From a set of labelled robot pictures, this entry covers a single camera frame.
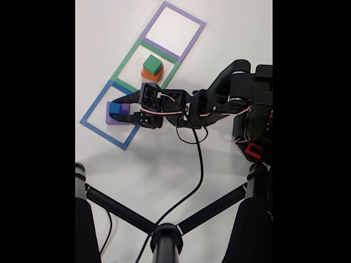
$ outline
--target orange cube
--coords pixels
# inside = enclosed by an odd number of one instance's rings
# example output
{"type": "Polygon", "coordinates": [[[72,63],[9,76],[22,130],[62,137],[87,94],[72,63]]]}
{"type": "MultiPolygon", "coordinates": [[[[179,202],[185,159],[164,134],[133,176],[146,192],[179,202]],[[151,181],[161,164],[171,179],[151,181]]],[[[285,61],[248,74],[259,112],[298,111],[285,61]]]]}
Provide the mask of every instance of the orange cube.
{"type": "Polygon", "coordinates": [[[147,71],[144,68],[141,71],[141,75],[143,76],[143,78],[147,78],[153,82],[158,82],[162,76],[162,73],[163,73],[163,65],[162,65],[161,69],[159,70],[159,72],[156,73],[156,75],[153,75],[152,73],[150,73],[149,71],[147,71]]]}

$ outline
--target black cable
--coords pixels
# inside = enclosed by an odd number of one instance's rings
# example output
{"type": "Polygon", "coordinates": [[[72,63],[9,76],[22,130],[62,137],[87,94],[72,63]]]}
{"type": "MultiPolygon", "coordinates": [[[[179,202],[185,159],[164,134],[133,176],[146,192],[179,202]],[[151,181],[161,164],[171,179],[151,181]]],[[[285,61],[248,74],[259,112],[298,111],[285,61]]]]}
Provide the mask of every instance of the black cable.
{"type": "Polygon", "coordinates": [[[104,243],[103,247],[101,248],[100,256],[101,256],[101,254],[102,254],[102,252],[103,252],[103,250],[104,250],[104,248],[105,248],[105,246],[106,246],[106,244],[107,244],[107,242],[108,242],[108,240],[109,240],[109,237],[110,237],[111,231],[112,231],[112,218],[111,218],[110,212],[107,211],[107,210],[106,210],[106,212],[107,212],[107,214],[109,215],[109,219],[110,219],[110,230],[109,230],[109,234],[108,234],[107,237],[106,237],[105,243],[104,243]]]}
{"type": "MultiPolygon", "coordinates": [[[[179,138],[181,141],[185,142],[186,144],[196,144],[196,142],[188,142],[188,141],[183,140],[183,139],[180,137],[180,135],[179,135],[179,133],[178,133],[178,122],[176,122],[175,128],[176,128],[175,130],[176,130],[176,132],[177,132],[178,138],[179,138]]],[[[207,138],[207,136],[208,136],[208,130],[207,130],[207,128],[206,128],[205,126],[203,126],[203,128],[204,128],[205,131],[206,131],[206,136],[205,136],[205,138],[203,138],[201,141],[199,141],[199,143],[205,141],[206,138],[207,138]]]]}
{"type": "Polygon", "coordinates": [[[141,251],[139,253],[139,256],[137,258],[137,260],[135,261],[135,263],[138,263],[141,255],[144,252],[144,249],[148,243],[149,238],[151,237],[151,234],[154,232],[154,230],[156,229],[156,227],[159,225],[159,223],[170,213],[172,212],[178,205],[180,205],[181,203],[183,203],[185,200],[187,200],[190,196],[192,196],[201,186],[202,181],[203,181],[203,160],[202,160],[202,154],[201,154],[201,148],[200,148],[200,142],[199,139],[197,137],[196,131],[195,131],[195,127],[193,125],[193,123],[191,122],[189,116],[186,114],[185,110],[183,111],[184,116],[189,120],[189,123],[191,125],[191,129],[193,130],[194,136],[195,136],[195,141],[196,141],[196,145],[197,145],[197,150],[199,152],[199,159],[200,159],[200,181],[197,184],[197,186],[187,195],[185,196],[182,200],[180,200],[178,203],[176,203],[173,207],[171,207],[167,212],[165,212],[163,214],[163,216],[160,217],[160,219],[158,219],[158,221],[156,222],[154,228],[150,231],[150,233],[148,234],[148,237],[146,238],[143,247],[141,248],[141,251]]]}

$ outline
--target green cube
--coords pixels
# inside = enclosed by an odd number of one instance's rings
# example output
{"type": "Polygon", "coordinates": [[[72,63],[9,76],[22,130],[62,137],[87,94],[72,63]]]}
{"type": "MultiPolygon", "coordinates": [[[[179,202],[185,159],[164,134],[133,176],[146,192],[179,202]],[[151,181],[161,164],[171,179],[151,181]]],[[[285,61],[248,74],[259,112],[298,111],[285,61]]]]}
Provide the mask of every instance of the green cube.
{"type": "Polygon", "coordinates": [[[162,67],[162,62],[153,55],[150,55],[144,62],[143,66],[145,70],[149,71],[153,75],[156,75],[162,67]]]}

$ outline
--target purple square outline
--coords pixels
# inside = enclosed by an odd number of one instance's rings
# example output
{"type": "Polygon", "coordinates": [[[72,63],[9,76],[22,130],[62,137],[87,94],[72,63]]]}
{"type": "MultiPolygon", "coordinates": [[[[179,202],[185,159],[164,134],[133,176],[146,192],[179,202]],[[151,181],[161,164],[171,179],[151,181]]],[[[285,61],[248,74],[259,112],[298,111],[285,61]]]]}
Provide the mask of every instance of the purple square outline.
{"type": "Polygon", "coordinates": [[[205,26],[206,26],[205,22],[203,22],[200,19],[188,14],[187,12],[179,9],[178,7],[175,7],[174,5],[164,1],[162,3],[162,5],[160,6],[160,8],[155,13],[154,17],[150,20],[150,22],[148,23],[148,25],[144,29],[143,33],[141,33],[140,39],[143,40],[144,42],[146,42],[147,44],[153,46],[154,48],[157,48],[158,50],[166,53],[170,57],[172,57],[172,58],[174,58],[174,59],[176,59],[176,60],[178,60],[180,62],[183,62],[183,60],[185,59],[186,55],[189,53],[190,49],[193,47],[193,45],[195,44],[196,40],[199,38],[199,36],[200,36],[201,32],[203,31],[203,29],[205,28],[205,26]],[[186,47],[186,49],[184,50],[184,52],[182,53],[182,55],[180,57],[175,55],[171,51],[161,47],[160,45],[156,44],[155,42],[153,42],[153,41],[151,41],[151,40],[146,38],[146,34],[149,32],[149,30],[151,29],[151,27],[153,26],[153,24],[155,23],[157,18],[160,16],[160,14],[162,13],[162,11],[164,10],[165,7],[168,7],[170,9],[172,9],[173,11],[176,11],[177,13],[185,16],[186,18],[189,18],[190,20],[192,20],[195,23],[198,23],[200,25],[199,29],[196,31],[196,33],[194,34],[193,38],[191,39],[191,41],[189,42],[188,46],[186,47]]]}

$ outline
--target blue square outline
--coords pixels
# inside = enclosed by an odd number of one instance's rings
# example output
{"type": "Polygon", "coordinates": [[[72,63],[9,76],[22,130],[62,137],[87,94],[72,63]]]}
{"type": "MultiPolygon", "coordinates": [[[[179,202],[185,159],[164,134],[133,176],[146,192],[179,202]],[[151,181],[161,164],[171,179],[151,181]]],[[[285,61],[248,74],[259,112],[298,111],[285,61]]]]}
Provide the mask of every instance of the blue square outline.
{"type": "Polygon", "coordinates": [[[132,139],[134,138],[134,136],[136,135],[137,131],[139,130],[140,126],[139,125],[135,125],[134,129],[131,131],[131,133],[129,134],[128,138],[126,139],[126,141],[124,143],[118,141],[117,139],[113,138],[112,136],[109,136],[107,133],[103,132],[102,130],[98,129],[97,127],[95,127],[94,125],[90,124],[87,120],[89,118],[89,116],[92,114],[92,112],[95,110],[96,106],[98,105],[98,103],[100,102],[100,100],[103,98],[103,96],[105,95],[105,93],[109,90],[109,88],[113,86],[114,88],[120,90],[121,92],[130,95],[132,94],[131,91],[129,91],[128,89],[126,89],[125,87],[119,85],[118,83],[109,80],[105,87],[102,89],[102,91],[100,92],[100,94],[97,96],[97,98],[94,100],[93,104],[90,106],[90,108],[88,109],[88,111],[86,112],[86,114],[84,114],[83,118],[81,119],[80,123],[83,124],[85,127],[87,127],[88,129],[90,129],[91,131],[97,133],[98,135],[100,135],[101,137],[105,138],[107,141],[113,143],[114,145],[118,146],[119,148],[126,150],[126,148],[128,147],[128,145],[131,143],[132,139]]]}

